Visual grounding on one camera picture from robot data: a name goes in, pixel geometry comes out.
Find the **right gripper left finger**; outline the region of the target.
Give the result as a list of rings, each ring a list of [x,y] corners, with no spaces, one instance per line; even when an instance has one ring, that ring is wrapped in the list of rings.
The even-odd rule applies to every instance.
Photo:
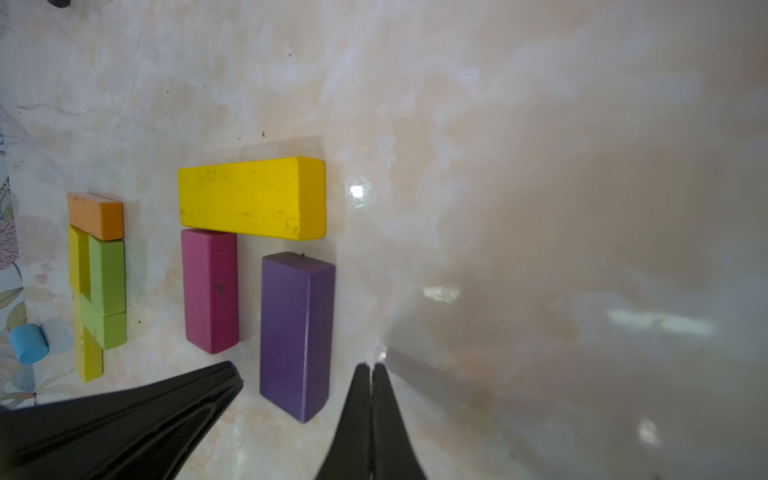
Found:
[[[370,473],[370,367],[355,368],[330,449],[317,480],[366,480]]]

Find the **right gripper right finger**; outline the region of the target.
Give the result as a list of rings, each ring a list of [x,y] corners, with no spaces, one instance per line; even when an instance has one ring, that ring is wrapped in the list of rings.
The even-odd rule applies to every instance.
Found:
[[[371,383],[371,450],[373,479],[425,480],[408,437],[386,366],[374,366]]]

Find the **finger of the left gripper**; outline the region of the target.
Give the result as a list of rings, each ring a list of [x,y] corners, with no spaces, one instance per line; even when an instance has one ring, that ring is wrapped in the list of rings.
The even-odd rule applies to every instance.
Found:
[[[230,361],[142,387],[1,411],[4,479],[173,479],[243,388]]]

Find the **long yellow block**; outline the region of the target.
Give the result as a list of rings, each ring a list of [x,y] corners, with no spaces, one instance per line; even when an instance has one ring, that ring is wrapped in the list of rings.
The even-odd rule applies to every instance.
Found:
[[[178,171],[184,227],[294,241],[326,235],[325,163],[308,157]]]
[[[85,298],[73,300],[75,367],[83,383],[103,375],[103,350],[85,325]]]

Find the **lime green block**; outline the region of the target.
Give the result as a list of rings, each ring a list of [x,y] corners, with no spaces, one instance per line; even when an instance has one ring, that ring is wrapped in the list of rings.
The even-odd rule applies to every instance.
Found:
[[[125,246],[122,240],[88,238],[90,300],[103,316],[126,311]]]
[[[114,349],[126,343],[125,312],[102,315],[83,293],[79,296],[79,305],[82,323],[104,350]]]

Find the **purple block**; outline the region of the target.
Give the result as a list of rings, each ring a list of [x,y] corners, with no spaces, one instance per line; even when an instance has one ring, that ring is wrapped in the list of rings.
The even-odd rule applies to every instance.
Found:
[[[283,252],[262,259],[260,394],[301,423],[329,397],[336,267]]]

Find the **magenta block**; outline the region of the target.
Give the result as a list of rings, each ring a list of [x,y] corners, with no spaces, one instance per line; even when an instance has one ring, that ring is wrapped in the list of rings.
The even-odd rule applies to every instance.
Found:
[[[181,245],[186,338],[221,353],[239,342],[237,236],[185,229]]]

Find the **orange long block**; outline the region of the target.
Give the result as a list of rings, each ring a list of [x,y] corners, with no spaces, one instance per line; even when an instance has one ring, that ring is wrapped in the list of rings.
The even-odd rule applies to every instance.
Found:
[[[68,193],[69,223],[102,241],[124,238],[123,203],[93,193]]]

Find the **small yellow block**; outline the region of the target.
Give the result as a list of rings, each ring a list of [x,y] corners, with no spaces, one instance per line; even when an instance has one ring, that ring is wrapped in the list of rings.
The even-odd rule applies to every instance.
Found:
[[[69,283],[73,295],[90,292],[89,235],[68,226]]]

